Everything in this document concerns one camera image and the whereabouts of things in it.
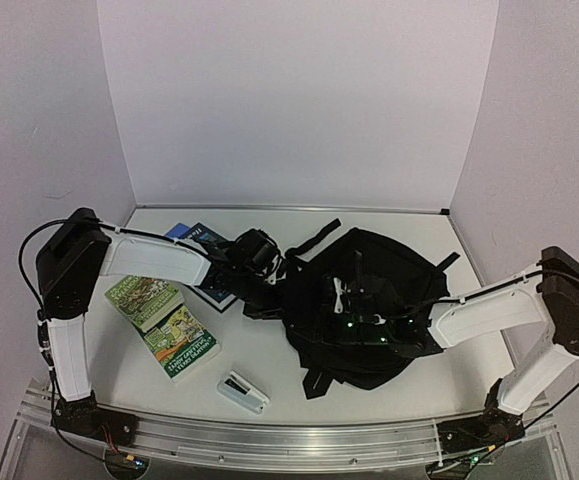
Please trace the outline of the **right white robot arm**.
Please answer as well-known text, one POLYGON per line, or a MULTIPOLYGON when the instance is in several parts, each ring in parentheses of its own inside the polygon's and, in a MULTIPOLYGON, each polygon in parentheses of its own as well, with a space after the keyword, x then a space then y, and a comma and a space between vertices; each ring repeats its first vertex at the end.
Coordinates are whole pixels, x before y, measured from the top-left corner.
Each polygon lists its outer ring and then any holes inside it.
POLYGON ((533 400, 579 359, 579 263, 558 247, 503 281, 459 297, 406 306, 385 278, 365 275, 324 281, 324 340, 335 346, 385 347, 416 359, 475 337, 528 324, 541 337, 508 375, 489 390, 481 414, 439 424, 443 448, 500 446, 523 436, 522 416, 533 400))

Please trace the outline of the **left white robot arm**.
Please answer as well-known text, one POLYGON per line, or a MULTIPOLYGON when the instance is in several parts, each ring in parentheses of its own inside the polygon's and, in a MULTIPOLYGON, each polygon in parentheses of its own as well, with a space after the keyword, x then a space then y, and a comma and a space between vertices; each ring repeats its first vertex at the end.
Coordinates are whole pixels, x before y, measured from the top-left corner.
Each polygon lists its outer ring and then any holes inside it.
POLYGON ((256 312, 279 308, 275 286, 285 262, 277 244, 250 229, 234 241, 162 234, 104 223, 87 207, 49 221, 29 239, 55 231, 36 255, 29 282, 39 308, 38 340, 57 398, 51 424, 57 432, 129 445, 137 418, 98 405, 85 347, 85 315, 102 276, 139 276, 226 291, 256 312))

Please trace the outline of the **black student backpack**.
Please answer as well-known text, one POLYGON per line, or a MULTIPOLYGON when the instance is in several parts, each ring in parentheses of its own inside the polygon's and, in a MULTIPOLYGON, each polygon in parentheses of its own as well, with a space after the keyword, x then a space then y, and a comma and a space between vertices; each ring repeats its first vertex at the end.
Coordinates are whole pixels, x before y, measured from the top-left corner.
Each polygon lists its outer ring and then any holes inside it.
POLYGON ((285 253, 280 316, 306 374, 307 399, 331 384, 373 390, 414 360, 443 352, 432 338, 433 306, 448 298, 447 269, 456 252, 434 264, 390 237, 354 227, 310 260, 304 254, 341 223, 285 253))

